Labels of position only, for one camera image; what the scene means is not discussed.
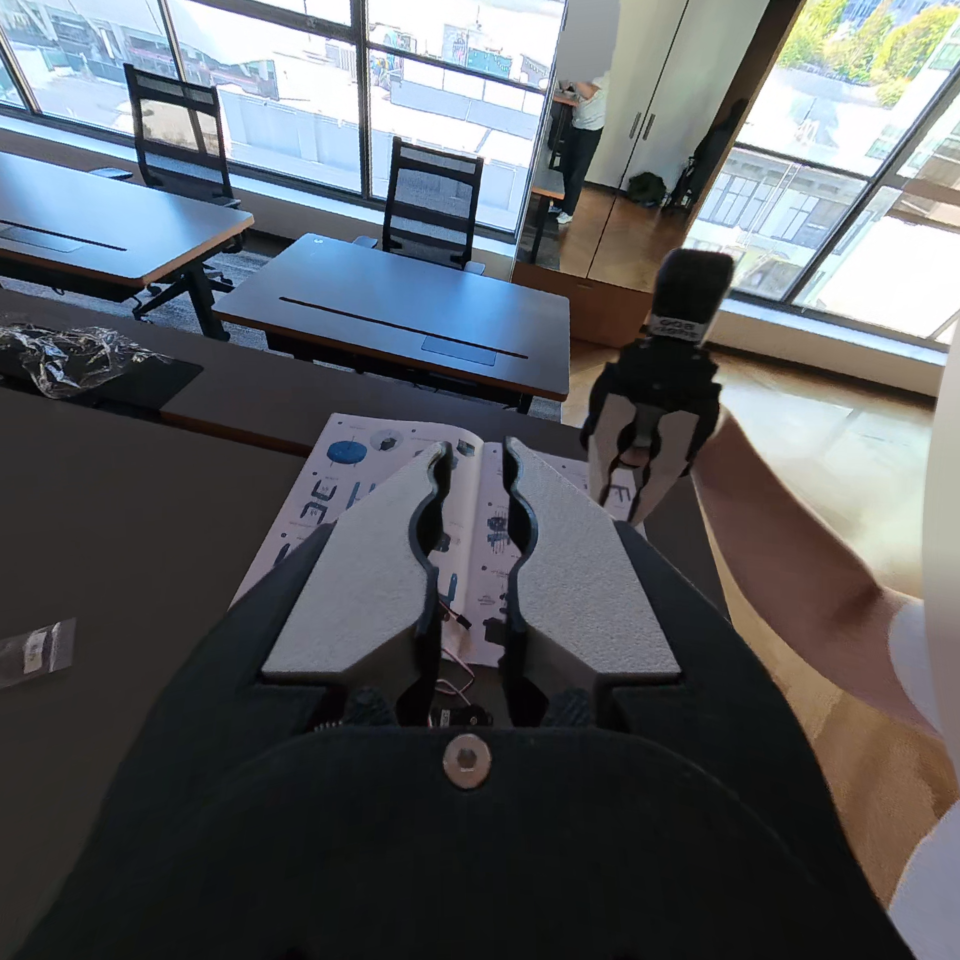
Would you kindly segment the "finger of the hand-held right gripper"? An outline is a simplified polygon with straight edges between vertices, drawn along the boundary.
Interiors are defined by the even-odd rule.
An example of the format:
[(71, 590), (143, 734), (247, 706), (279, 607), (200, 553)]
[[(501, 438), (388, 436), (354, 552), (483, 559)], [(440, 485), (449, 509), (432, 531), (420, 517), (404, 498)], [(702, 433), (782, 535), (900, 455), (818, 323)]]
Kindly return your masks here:
[(667, 413), (656, 422), (648, 461), (637, 482), (630, 510), (631, 526), (642, 526), (689, 465), (690, 447), (699, 416), (688, 411)]
[(617, 393), (608, 393), (588, 436), (587, 487), (591, 499), (605, 505), (617, 470), (630, 471), (633, 480), (639, 479), (639, 467), (628, 463), (620, 465), (620, 435), (635, 426), (635, 403)]

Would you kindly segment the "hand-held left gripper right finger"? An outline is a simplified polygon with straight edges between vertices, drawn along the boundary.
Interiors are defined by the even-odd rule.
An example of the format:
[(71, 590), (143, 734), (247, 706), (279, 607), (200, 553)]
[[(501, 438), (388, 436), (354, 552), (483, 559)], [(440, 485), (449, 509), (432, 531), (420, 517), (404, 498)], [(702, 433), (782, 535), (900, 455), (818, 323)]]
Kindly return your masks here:
[(521, 440), (502, 444), (510, 570), (501, 681), (510, 724), (539, 726), (575, 692), (587, 717), (613, 690), (673, 684), (681, 667), (621, 535), (633, 534)]

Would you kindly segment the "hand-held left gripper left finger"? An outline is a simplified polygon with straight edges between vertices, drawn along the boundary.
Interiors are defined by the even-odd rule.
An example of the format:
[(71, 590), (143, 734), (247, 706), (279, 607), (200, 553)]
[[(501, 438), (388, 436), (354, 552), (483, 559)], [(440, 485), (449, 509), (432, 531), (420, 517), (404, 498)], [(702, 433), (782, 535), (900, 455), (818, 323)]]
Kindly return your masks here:
[(261, 674), (278, 684), (377, 690), (426, 726), (441, 659), (438, 571), (452, 447), (427, 446), (345, 510), (318, 552)]

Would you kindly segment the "person's right forearm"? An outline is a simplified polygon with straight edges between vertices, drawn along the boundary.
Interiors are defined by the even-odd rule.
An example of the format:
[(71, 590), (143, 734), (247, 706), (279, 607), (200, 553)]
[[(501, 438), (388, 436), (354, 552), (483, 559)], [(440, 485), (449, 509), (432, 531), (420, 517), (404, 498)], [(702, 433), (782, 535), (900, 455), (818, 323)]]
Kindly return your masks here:
[(889, 649), (896, 615), (922, 601), (882, 586), (784, 486), (729, 412), (692, 476), (734, 581), (775, 634), (837, 688), (941, 738), (908, 698)]

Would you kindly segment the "dark grey desk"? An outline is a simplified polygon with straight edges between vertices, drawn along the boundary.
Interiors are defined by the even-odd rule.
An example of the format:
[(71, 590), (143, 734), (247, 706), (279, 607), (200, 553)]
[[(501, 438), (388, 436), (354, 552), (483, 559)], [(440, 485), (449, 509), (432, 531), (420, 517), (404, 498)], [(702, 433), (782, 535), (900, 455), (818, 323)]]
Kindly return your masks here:
[(10, 958), (728, 958), (729, 797), (591, 724), (404, 726), (261, 668), (329, 536), (220, 626), (283, 459), (2, 401), (2, 638), (77, 619), (2, 693)]

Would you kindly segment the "grey desk with wooden edge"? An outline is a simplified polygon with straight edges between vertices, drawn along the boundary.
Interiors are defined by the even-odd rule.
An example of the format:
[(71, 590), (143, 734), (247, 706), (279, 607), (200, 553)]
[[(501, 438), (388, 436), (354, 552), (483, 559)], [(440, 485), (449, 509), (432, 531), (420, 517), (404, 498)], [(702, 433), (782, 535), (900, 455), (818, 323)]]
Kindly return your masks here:
[(165, 283), (136, 318), (187, 293), (203, 335), (230, 339), (205, 264), (253, 226), (250, 213), (3, 152), (1, 221), (3, 279), (117, 304)]

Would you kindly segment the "large glass window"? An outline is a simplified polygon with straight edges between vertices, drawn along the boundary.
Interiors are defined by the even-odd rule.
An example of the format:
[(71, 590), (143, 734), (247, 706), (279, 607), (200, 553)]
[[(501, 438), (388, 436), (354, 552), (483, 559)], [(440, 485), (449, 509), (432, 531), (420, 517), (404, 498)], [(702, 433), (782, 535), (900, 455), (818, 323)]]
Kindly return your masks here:
[(685, 246), (738, 305), (945, 353), (958, 152), (958, 2), (803, 2)]
[(3, 1), (2, 110), (132, 144), (125, 67), (215, 88), (232, 167), (379, 203), (394, 137), (483, 159), (478, 224), (526, 206), (568, 4)]

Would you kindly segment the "black mesh chair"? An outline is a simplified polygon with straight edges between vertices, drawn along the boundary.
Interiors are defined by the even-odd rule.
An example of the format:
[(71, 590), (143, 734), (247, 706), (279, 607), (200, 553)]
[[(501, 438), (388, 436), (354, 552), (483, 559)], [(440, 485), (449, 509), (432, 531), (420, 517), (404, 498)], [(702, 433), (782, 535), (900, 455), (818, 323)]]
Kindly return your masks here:
[(124, 64), (134, 147), (144, 185), (238, 210), (218, 91)]
[(392, 138), (381, 236), (354, 245), (483, 276), (474, 231), (484, 158)]

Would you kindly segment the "white tall cabinet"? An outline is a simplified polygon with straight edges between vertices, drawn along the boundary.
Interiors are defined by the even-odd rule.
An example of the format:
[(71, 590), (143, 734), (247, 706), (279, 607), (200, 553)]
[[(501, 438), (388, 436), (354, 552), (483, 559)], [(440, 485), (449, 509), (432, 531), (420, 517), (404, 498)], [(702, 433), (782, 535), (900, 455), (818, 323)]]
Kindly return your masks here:
[(764, 1), (622, 2), (603, 133), (585, 177), (673, 188), (714, 125), (768, 8)]

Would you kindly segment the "scattered clear screw bags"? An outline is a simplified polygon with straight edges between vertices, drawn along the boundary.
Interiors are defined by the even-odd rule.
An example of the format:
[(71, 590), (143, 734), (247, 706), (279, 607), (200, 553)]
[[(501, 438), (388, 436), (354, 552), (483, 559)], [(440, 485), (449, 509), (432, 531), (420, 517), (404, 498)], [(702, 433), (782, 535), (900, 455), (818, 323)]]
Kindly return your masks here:
[(77, 619), (1, 639), (1, 689), (65, 670), (74, 661)]

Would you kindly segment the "crumpled large plastic wrapping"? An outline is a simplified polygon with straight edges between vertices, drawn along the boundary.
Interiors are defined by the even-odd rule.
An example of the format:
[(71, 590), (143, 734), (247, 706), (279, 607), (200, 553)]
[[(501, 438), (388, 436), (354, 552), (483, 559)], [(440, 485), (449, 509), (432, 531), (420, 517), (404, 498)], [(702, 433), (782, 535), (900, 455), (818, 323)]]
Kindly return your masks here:
[(1, 348), (2, 357), (18, 364), (42, 396), (56, 401), (77, 398), (151, 359), (173, 362), (102, 326), (54, 330), (16, 322), (2, 326)]

